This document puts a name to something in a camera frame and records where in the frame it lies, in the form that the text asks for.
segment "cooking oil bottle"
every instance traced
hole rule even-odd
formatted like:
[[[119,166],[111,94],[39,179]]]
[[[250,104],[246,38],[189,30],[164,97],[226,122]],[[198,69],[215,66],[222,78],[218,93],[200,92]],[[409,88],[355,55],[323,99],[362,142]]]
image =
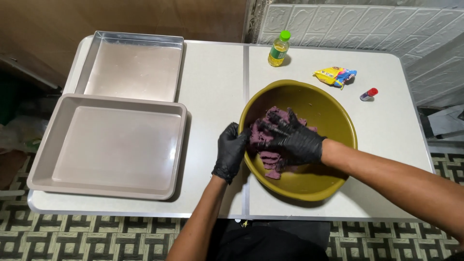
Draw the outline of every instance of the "cooking oil bottle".
[[[269,52],[269,58],[267,59],[271,66],[277,67],[282,64],[290,47],[288,42],[289,39],[290,32],[283,30],[280,33],[279,38],[274,40],[274,43],[272,43],[271,51]]]

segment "plastic bowl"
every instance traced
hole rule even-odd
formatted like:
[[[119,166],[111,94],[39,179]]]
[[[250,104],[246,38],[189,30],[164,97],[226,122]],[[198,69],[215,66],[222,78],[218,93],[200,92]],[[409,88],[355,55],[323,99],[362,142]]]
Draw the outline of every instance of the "plastic bowl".
[[[263,118],[268,109],[287,107],[307,119],[307,126],[317,127],[321,136],[357,149],[356,132],[345,109],[325,91],[307,83],[294,80],[279,80],[260,90],[250,99],[240,117],[238,130],[249,127],[258,118]],[[298,167],[295,173],[284,172],[280,180],[264,175],[258,154],[245,153],[245,162],[256,178],[270,190],[281,195],[304,201],[323,200],[337,191],[348,175],[323,164],[307,164]]]

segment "person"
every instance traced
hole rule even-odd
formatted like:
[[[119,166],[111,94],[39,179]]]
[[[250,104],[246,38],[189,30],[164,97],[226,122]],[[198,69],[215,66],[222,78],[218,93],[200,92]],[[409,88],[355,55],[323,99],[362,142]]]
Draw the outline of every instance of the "person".
[[[301,125],[289,111],[289,121],[271,116],[261,123],[274,139],[259,149],[285,153],[284,165],[322,163],[341,170],[373,188],[415,217],[453,236],[464,247],[464,187],[433,173],[349,148]],[[252,226],[231,230],[220,243],[211,242],[224,192],[237,175],[250,130],[238,134],[231,123],[218,139],[213,176],[190,219],[175,240],[166,261],[206,260],[328,260],[325,250],[276,228]],[[458,252],[448,260],[464,260]]]

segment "small bottle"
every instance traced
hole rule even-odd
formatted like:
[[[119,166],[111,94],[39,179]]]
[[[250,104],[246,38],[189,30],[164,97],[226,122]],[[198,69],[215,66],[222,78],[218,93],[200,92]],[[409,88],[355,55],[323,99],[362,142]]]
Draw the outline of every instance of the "small bottle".
[[[282,64],[290,47],[290,44],[288,43],[289,39],[290,32],[283,30],[280,33],[279,38],[274,40],[274,43],[272,43],[271,51],[269,52],[269,58],[267,59],[271,66],[277,67]]]
[[[372,88],[369,91],[361,94],[361,96],[359,96],[359,99],[361,99],[361,101],[365,102],[365,101],[369,100],[370,98],[372,98],[377,93],[379,93],[379,91],[377,89],[375,89],[375,88]]]

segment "red bottle cap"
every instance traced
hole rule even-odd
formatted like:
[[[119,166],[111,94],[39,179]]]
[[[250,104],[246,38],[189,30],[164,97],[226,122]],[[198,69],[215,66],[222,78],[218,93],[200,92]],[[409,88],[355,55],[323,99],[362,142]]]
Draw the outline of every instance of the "red bottle cap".
[[[374,96],[377,93],[379,93],[379,91],[377,89],[375,89],[375,88],[372,88],[369,91],[367,91],[367,95],[369,95],[371,97]]]

